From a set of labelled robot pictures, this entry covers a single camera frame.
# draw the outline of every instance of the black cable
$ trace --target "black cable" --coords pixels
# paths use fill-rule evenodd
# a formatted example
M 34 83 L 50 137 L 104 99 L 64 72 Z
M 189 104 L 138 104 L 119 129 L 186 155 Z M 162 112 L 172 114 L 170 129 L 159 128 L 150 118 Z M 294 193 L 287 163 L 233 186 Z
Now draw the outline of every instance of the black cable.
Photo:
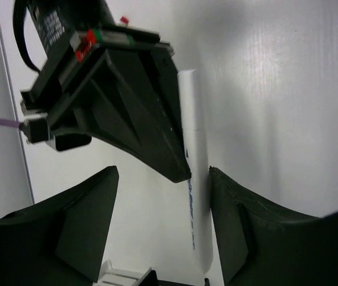
M 15 42 L 17 43 L 18 50 L 24 63 L 30 69 L 39 73 L 39 69 L 33 64 L 32 60 L 30 59 L 25 42 L 24 24 L 28 3 L 29 0 L 15 0 L 13 9 L 13 32 Z

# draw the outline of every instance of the red clip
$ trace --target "red clip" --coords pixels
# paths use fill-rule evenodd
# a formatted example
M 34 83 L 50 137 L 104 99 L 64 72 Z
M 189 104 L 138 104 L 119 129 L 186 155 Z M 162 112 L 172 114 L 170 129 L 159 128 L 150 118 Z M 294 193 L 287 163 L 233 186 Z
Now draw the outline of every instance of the red clip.
M 83 59 L 85 58 L 85 55 L 83 55 L 83 53 L 81 51 L 76 51 L 75 52 L 76 58 L 78 59 L 78 62 L 82 62 Z
M 96 44 L 96 36 L 92 29 L 89 29 L 86 35 L 86 39 L 92 45 Z
M 126 25 L 129 24 L 129 20 L 128 20 L 128 18 L 125 17 L 125 16 L 122 16 L 122 18 L 120 18 L 120 21 L 121 21 L 122 23 L 126 24 Z

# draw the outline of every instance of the white marker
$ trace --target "white marker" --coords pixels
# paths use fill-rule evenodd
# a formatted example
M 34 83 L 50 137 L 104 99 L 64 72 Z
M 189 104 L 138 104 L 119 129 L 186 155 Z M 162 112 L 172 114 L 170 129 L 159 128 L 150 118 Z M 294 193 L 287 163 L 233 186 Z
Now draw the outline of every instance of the white marker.
M 213 253 L 202 94 L 196 70 L 181 71 L 178 79 L 185 156 L 192 173 L 188 181 L 192 248 L 203 273 L 207 273 Z

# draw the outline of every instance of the white plastic part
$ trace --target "white plastic part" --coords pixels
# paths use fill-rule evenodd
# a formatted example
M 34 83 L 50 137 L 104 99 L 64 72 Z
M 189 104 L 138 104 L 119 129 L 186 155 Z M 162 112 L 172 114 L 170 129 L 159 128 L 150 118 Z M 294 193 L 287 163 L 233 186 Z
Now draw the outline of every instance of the white plastic part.
M 107 260 L 100 269 L 99 281 L 93 286 L 138 286 L 152 271 L 149 268 L 144 274 L 112 268 L 111 261 Z
M 202 94 L 196 70 L 181 71 L 178 79 L 184 150 L 192 173 L 188 181 L 192 247 L 197 263 L 206 273 L 210 270 L 213 252 Z

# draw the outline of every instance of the white pen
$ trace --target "white pen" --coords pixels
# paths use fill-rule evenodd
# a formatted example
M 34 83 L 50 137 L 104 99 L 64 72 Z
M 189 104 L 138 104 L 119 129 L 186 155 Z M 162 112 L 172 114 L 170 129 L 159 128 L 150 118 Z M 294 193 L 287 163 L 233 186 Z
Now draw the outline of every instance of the white pen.
M 211 267 L 213 252 L 208 188 L 209 164 L 202 94 L 196 70 L 181 71 L 178 79 L 184 150 L 192 173 L 188 181 L 191 247 L 203 273 L 207 273 Z

